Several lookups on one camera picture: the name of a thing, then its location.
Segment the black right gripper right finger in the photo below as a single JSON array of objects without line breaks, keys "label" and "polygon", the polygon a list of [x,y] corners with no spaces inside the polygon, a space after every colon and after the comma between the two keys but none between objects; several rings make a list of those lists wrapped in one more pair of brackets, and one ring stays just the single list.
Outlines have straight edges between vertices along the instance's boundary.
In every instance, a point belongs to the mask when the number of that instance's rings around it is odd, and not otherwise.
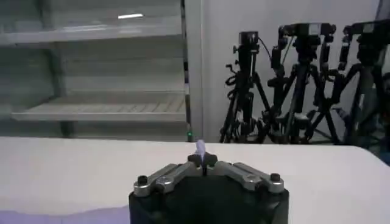
[{"label": "black right gripper right finger", "polygon": [[227,177],[251,192],[260,186],[272,194],[285,190],[285,182],[278,173],[265,173],[242,162],[228,163],[209,153],[203,156],[203,176]]}]

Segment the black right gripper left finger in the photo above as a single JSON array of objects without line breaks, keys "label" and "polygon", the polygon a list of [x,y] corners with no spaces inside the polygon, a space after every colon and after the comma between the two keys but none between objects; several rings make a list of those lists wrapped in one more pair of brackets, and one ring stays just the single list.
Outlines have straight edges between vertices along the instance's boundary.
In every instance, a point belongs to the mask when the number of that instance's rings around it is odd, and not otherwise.
[{"label": "black right gripper left finger", "polygon": [[148,197],[159,187],[164,194],[172,192],[175,186],[186,177],[198,177],[203,174],[202,157],[192,154],[183,164],[168,164],[152,175],[141,175],[133,184],[133,193],[137,197]]}]

